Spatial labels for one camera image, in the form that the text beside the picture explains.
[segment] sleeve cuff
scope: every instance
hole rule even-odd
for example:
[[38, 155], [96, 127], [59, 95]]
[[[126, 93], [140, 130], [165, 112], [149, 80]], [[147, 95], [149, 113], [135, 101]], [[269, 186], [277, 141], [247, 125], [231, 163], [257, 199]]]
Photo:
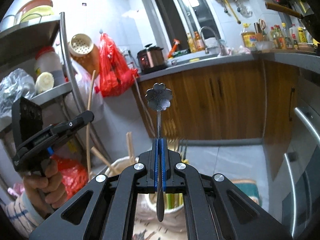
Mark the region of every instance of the sleeve cuff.
[[33, 205], [31, 204], [27, 194], [25, 192], [22, 193], [22, 201], [26, 210], [28, 210], [29, 214], [32, 218], [40, 225], [44, 219], [38, 214]]

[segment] striped sleeve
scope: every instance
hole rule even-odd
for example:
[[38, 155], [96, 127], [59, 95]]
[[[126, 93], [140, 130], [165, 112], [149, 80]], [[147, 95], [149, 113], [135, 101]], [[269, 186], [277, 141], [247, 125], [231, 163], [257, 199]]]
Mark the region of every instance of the striped sleeve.
[[26, 238], [43, 221], [25, 193], [18, 197], [16, 201], [4, 206], [4, 211], [15, 229]]

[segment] white cable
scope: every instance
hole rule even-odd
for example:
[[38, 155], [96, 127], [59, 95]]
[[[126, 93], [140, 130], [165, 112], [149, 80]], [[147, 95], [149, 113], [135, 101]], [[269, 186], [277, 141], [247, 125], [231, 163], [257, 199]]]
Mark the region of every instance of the white cable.
[[139, 91], [139, 86], [138, 86], [138, 83], [137, 83], [137, 79], [135, 78], [135, 76], [133, 76], [133, 78], [134, 78], [134, 84], [136, 85], [136, 89], [137, 89], [137, 92], [138, 92], [138, 96], [139, 96], [140, 102], [142, 104], [143, 111], [144, 111], [144, 113], [145, 113], [145, 115], [147, 117], [148, 128], [149, 128], [151, 134], [153, 135], [153, 137], [155, 138], [156, 137], [155, 127], [153, 126], [151, 116], [149, 114], [149, 111], [148, 111], [147, 107], [144, 105], [144, 103], [142, 101], [141, 94], [140, 94], [140, 91]]

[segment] tile floor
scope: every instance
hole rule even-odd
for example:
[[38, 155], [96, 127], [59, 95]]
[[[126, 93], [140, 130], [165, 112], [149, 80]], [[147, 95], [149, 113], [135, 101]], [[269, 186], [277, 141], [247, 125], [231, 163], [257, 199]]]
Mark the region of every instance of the tile floor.
[[262, 145], [201, 147], [188, 146], [187, 159], [200, 173], [222, 173], [228, 179], [253, 179], [257, 182], [262, 208], [269, 209], [266, 160]]

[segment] red cap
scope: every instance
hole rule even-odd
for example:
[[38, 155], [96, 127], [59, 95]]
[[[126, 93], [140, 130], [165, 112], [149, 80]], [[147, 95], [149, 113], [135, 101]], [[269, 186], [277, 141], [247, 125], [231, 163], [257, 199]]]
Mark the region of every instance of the red cap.
[[54, 48], [52, 46], [43, 47], [36, 55], [36, 59], [38, 59], [41, 55], [47, 52], [54, 52]]

